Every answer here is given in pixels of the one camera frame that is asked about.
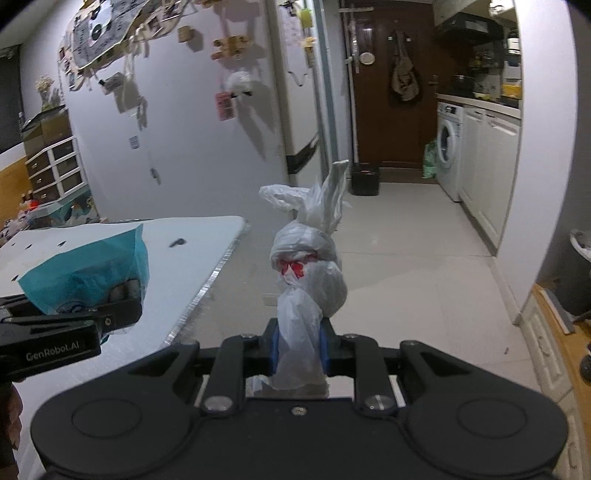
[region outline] trash can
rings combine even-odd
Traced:
[[[350,192],[356,196],[376,196],[379,193],[379,167],[354,163],[351,166]]]
[[[579,243],[582,235],[579,231],[570,233],[572,248],[564,256],[556,289],[562,308],[573,315],[591,310],[591,249]]]

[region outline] metal bolt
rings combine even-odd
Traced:
[[[291,413],[297,417],[302,417],[308,413],[308,409],[306,407],[293,407]]]
[[[216,395],[214,397],[209,397],[204,403],[203,406],[205,410],[212,413],[220,413],[223,411],[228,411],[232,408],[233,401],[229,397],[224,397],[223,395]]]
[[[389,410],[396,406],[396,400],[387,395],[372,395],[365,399],[365,405],[370,410]]]

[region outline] doorway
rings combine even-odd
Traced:
[[[456,64],[434,40],[433,7],[379,0],[346,1],[345,6],[373,7],[352,14],[354,28],[350,17],[345,19],[345,41],[353,57],[358,159],[377,167],[420,169],[425,145],[437,134],[439,77]],[[409,99],[392,88],[395,59],[401,52],[413,64],[418,87]]]

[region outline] range hood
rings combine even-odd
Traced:
[[[437,27],[436,38],[465,41],[470,45],[482,45],[503,40],[503,27],[490,18],[458,13]]]

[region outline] knotted plastic bag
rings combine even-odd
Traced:
[[[323,385],[320,321],[345,303],[347,286],[330,237],[342,218],[348,160],[333,163],[322,187],[309,190],[270,185],[259,194],[275,207],[297,210],[297,218],[275,236],[271,265],[283,290],[277,302],[279,362],[270,386],[296,390]]]

